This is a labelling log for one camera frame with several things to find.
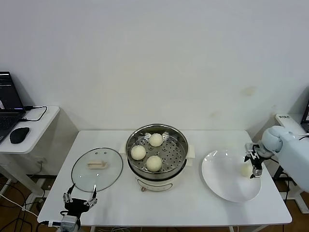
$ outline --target computer mouse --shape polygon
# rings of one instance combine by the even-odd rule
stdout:
[[[29,127],[21,127],[17,128],[10,134],[10,141],[12,144],[18,144],[21,143],[26,135],[29,133],[30,128]]]

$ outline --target laptop screen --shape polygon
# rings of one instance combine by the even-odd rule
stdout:
[[[17,94],[9,72],[0,72],[0,112],[23,112],[24,107]]]

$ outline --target laptop keyboard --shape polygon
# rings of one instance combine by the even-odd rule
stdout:
[[[0,117],[0,130],[10,129],[16,121],[16,117]]]

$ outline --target table leg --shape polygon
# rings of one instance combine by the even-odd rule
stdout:
[[[46,179],[44,179],[44,178],[38,179],[37,185],[38,185],[39,187],[42,187],[42,185],[44,184],[45,180],[46,180]],[[30,209],[31,209],[31,207],[32,207],[32,204],[31,204],[31,203],[35,202],[35,199],[37,199],[37,198],[43,198],[43,197],[47,198],[49,192],[50,192],[49,190],[45,190],[45,191],[44,191],[44,196],[43,196],[42,194],[41,194],[41,195],[38,195],[38,194],[35,193],[35,192],[31,193],[31,194],[28,196],[28,198],[26,199],[26,204],[27,204],[26,209],[27,209],[27,210],[30,210]]]
[[[41,196],[43,195],[43,189],[34,183],[17,164],[11,162],[5,155],[1,156],[1,167],[26,186],[31,192]]]
[[[262,229],[264,229],[265,227],[267,227],[268,225],[262,225],[262,226],[250,226],[247,228],[244,228],[243,230],[241,230],[241,232],[258,232]]]
[[[306,205],[306,203],[304,202],[303,198],[301,197],[301,193],[303,192],[303,190],[298,186],[298,185],[294,185],[293,183],[290,182],[290,191],[288,193],[288,200],[295,200],[299,210],[301,211],[302,214],[309,214],[309,209]],[[280,192],[280,195],[283,199],[285,199],[286,197],[286,192]]]
[[[3,195],[3,194],[5,193],[6,189],[9,187],[8,185],[9,185],[11,182],[12,182],[12,180],[11,180],[11,179],[8,179],[8,181],[6,182],[7,185],[4,185],[4,186],[2,187],[2,189],[1,189],[1,191],[0,191],[0,194],[1,194],[1,195]]]
[[[16,183],[17,182],[17,180],[14,178],[14,176],[12,176],[11,174],[9,174],[4,168],[2,168],[1,166],[0,166],[0,173],[2,174],[2,175],[4,175],[7,179],[11,179],[11,181],[13,182],[13,183]]]

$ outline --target small white side table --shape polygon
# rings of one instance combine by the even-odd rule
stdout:
[[[302,114],[276,114],[276,120],[279,122],[279,124],[289,129],[295,135],[307,133],[300,125],[301,118]],[[292,183],[288,193],[288,200],[295,200],[299,210],[303,214],[309,214],[309,209],[300,195],[302,192],[303,190],[299,186],[295,186]],[[286,192],[281,192],[280,195],[283,199],[285,199]]]
[[[28,119],[38,119],[42,115],[44,108],[33,109],[28,111],[25,115]],[[59,112],[58,106],[47,106],[47,111],[44,116],[37,122],[19,122],[13,130],[20,127],[29,127],[30,132],[26,136],[25,140],[19,144],[12,144],[10,142],[9,135],[0,144],[0,166],[2,174],[8,178],[7,184],[12,181],[19,181],[29,190],[31,190],[30,196],[27,198],[26,203],[34,202],[35,198],[42,197],[44,194],[41,188],[45,182],[45,179],[39,179],[37,183],[33,182],[25,173],[22,167],[17,165],[12,159],[12,155],[24,155],[32,151],[39,139],[45,133],[51,122],[54,120]],[[1,194],[7,189],[7,185],[0,191]],[[44,197],[47,197],[49,191],[45,191]],[[31,204],[28,204],[26,209],[30,209]]]

